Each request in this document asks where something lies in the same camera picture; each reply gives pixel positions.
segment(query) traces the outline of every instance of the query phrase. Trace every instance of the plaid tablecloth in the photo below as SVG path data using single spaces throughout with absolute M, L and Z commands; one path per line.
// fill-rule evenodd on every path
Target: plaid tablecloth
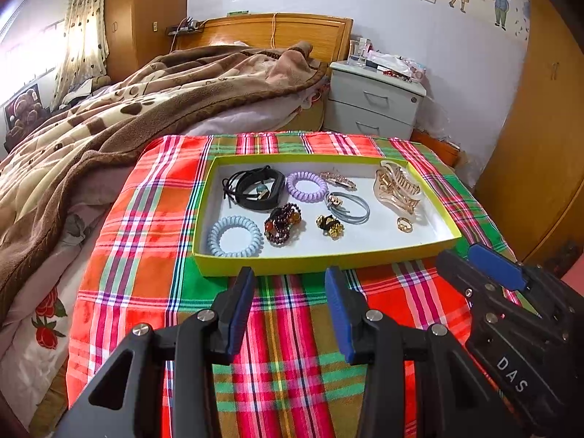
M 240 134 L 164 137 L 150 144 L 101 230 L 75 305 L 69 345 L 69 402 L 131 327 L 177 324 L 209 307 L 228 278 L 204 278 L 192 258 L 193 230 L 215 156 L 323 153 L 410 161 L 450 212 L 465 256 L 481 242 L 512 257 L 481 206 L 424 146 L 341 134 Z M 441 322 L 465 341 L 465 299 L 436 274 L 433 258 L 348 271 L 369 306 L 401 324 Z M 355 436 L 366 368 L 339 353 L 326 306 L 324 274 L 258 278 L 259 288 L 235 363 L 216 366 L 215 389 L 225 437 Z M 407 365 L 407 428 L 415 434 L 413 365 Z M 173 367 L 165 371 L 164 436 L 170 436 Z

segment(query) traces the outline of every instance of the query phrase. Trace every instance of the wooden wardrobe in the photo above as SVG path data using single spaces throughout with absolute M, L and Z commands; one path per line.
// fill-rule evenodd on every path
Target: wooden wardrobe
M 186 17 L 186 0 L 105 0 L 104 5 L 107 74 L 113 82 L 167 54 L 172 39 L 166 27 Z
M 475 197 L 519 260 L 584 243 L 584 55 L 549 0 L 531 0 L 519 89 Z

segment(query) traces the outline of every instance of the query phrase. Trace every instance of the metal screw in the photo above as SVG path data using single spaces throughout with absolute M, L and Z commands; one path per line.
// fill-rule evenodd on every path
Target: metal screw
M 448 328 L 440 323 L 433 324 L 430 329 L 434 336 L 446 336 L 448 332 Z
M 213 310 L 201 310 L 197 313 L 197 319 L 203 322 L 211 321 L 215 318 Z
M 379 321 L 381 318 L 383 318 L 383 313 L 379 310 L 369 310 L 365 313 L 365 317 L 369 321 Z
M 146 323 L 138 323 L 132 328 L 132 334 L 136 336 L 144 336 L 148 331 L 150 331 L 150 325 Z
M 487 313 L 485 315 L 485 319 L 487 320 L 487 323 L 490 324 L 495 324 L 499 320 L 495 313 Z

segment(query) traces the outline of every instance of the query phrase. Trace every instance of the yellow box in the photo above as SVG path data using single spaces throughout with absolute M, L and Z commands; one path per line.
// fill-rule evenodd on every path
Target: yellow box
M 205 181 L 195 225 L 193 255 L 201 274 L 210 277 L 235 276 L 239 273 L 241 267 L 244 266 L 251 267 L 256 275 L 322 272 L 332 265 L 337 265 L 341 269 L 356 269 L 397 261 L 432 257 L 444 249 L 453 247 L 461 237 L 461 234 L 452 220 L 452 217 L 442 205 L 434 191 L 430 188 L 427 182 L 422 179 L 421 175 L 415 170 L 415 168 L 410 163 L 397 159 L 392 159 L 392 161 L 404 167 L 420 184 L 427 199 L 427 201 L 424 201 L 425 207 L 422 208 L 425 210 L 424 214 L 427 214 L 427 219 L 420 218 L 421 221 L 419 224 L 414 223 L 414 231 L 419 229 L 419 231 L 417 231 L 419 241 L 416 245 L 408 245 L 408 243 L 415 243 L 415 239 L 417 239 L 416 237 L 408 237 L 412 234 L 404 234 L 398 231 L 396 227 L 395 229 L 392 227 L 395 223 L 394 219 L 404 214 L 399 213 L 397 210 L 394 212 L 394 210 L 381 205 L 373 197 L 374 173 L 379 167 L 380 161 L 380 158 L 367 156 L 297 155 L 287 153 L 274 155 L 218 156 L 212 162 Z M 242 208 L 237 205 L 221 204 L 226 203 L 226 201 L 223 200 L 223 191 L 219 191 L 218 186 L 220 185 L 220 180 L 218 179 L 218 176 L 221 176 L 221 172 L 224 174 L 223 177 L 228 176 L 227 172 L 229 170 L 235 172 L 264 165 L 271 165 L 273 168 L 284 174 L 298 171 L 299 167 L 305 167 L 301 168 L 305 171 L 313 171 L 314 169 L 316 172 L 337 170 L 344 176 L 347 175 L 345 172 L 357 173 L 355 175 L 357 178 L 351 179 L 360 183 L 362 188 L 361 191 L 354 194 L 368 197 L 369 206 L 372 211 L 371 218 L 366 224 L 364 224 L 369 224 L 367 227 L 368 233 L 359 231 L 361 226 L 345 224 L 345 234 L 347 234 L 349 229 L 352 229 L 352 231 L 343 241 L 344 243 L 335 244 L 334 242 L 338 241 L 334 241 L 330 238 L 326 238 L 326 241 L 323 241 L 322 239 L 317 238 L 315 234 L 315 232 L 322 233 L 322 231 L 314 226 L 314 219 L 310 217 L 310 214 L 305 214 L 305 211 L 314 212 L 315 210 L 321 210 L 322 214 L 328 215 L 330 212 L 326 209 L 325 203 L 320 202 L 316 205 L 306 205 L 291 199 L 291 202 L 298 203 L 303 209 L 303 218 L 306 221 L 306 232 L 300 233 L 295 244 L 296 246 L 288 245 L 282 250 L 275 250 L 274 247 L 269 245 L 268 241 L 264 239 L 265 249 L 268 250 L 268 253 L 266 254 L 267 256 L 262 256 L 261 253 L 258 257 L 225 258 L 215 257 L 208 254 L 206 248 L 206 236 L 210 229 L 210 225 L 220 218 L 217 212 L 218 209 L 219 212 L 221 212 L 221 210 L 227 210 L 226 213 L 224 212 L 224 215 L 239 214 L 255 218 L 254 222 L 256 222 L 259 229 L 263 232 L 264 220 L 268 218 L 269 213 L 249 210 L 243 212 L 241 210 Z M 434 238 L 432 238 L 431 231 L 435 233 Z M 373 250 L 366 246 L 364 250 L 355 250 L 355 248 L 360 248 L 355 247 L 355 243 L 366 245 L 368 242 L 374 243 L 375 245 L 383 242 L 386 242 L 389 245 L 389 243 L 393 242 L 394 244 L 397 243 L 398 246 Z M 345 251 L 342 253 L 332 253 L 331 249 L 337 248 L 337 245 L 342 246 L 340 250 L 344 249 Z M 294 250 L 306 251 L 307 249 L 310 251 L 316 251 L 317 253 L 293 255 Z

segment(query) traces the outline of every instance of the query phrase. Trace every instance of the blue gripper pad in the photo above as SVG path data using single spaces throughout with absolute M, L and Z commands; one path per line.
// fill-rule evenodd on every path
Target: blue gripper pad
M 343 300 L 342 289 L 348 289 L 345 274 L 338 267 L 326 269 L 325 292 L 332 325 L 335 329 L 335 338 L 339 350 L 345 357 L 345 361 L 352 363 L 355 350 L 351 342 L 351 324 L 347 313 L 347 305 Z
M 477 270 L 507 289 L 523 291 L 525 288 L 526 282 L 521 267 L 480 243 L 468 248 L 468 261 Z
M 227 343 L 227 354 L 234 357 L 241 350 L 243 334 L 247 327 L 247 319 L 252 308 L 253 291 L 255 290 L 256 277 L 249 267 L 241 269 L 240 275 L 245 275 L 245 286 L 241 291 L 241 296 L 237 301 L 233 318 L 229 325 L 229 341 Z

